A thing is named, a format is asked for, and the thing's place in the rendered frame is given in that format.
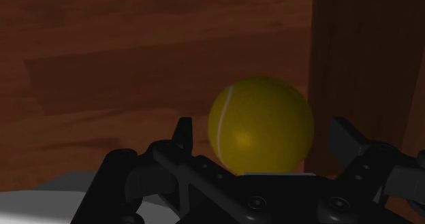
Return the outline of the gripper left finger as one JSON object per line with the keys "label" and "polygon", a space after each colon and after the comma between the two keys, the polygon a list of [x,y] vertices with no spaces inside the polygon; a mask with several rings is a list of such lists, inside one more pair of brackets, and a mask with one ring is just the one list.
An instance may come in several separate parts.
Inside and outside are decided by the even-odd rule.
{"label": "gripper left finger", "polygon": [[137,213],[158,194],[178,215],[176,224],[266,224],[266,202],[237,187],[236,177],[210,159],[191,154],[192,120],[178,120],[173,136],[139,155],[109,152],[70,224],[146,224]]}

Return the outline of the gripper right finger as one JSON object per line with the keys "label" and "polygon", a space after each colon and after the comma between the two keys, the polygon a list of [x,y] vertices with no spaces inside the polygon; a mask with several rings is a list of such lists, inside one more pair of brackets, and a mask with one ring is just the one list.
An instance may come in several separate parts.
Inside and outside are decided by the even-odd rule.
{"label": "gripper right finger", "polygon": [[340,189],[328,198],[339,212],[358,217],[396,218],[385,208],[389,197],[400,197],[425,218],[425,149],[416,157],[386,142],[364,137],[346,118],[330,121],[328,149],[343,171],[336,178]]}

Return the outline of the yellow tennis ball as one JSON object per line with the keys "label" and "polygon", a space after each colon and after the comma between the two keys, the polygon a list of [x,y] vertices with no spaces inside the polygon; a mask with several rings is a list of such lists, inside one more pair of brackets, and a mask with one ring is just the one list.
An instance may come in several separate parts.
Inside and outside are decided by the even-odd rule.
{"label": "yellow tennis ball", "polygon": [[231,172],[287,173],[308,155],[314,136],[311,109],[298,89],[266,76],[225,87],[208,116],[208,138]]}

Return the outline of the dark wooden furniture panel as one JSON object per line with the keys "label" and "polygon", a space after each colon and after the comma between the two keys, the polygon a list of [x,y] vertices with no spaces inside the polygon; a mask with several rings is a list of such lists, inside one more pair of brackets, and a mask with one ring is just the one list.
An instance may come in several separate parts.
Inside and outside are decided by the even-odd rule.
{"label": "dark wooden furniture panel", "polygon": [[327,147],[333,116],[408,155],[425,149],[425,0],[313,0],[308,101],[307,172],[341,170]]}

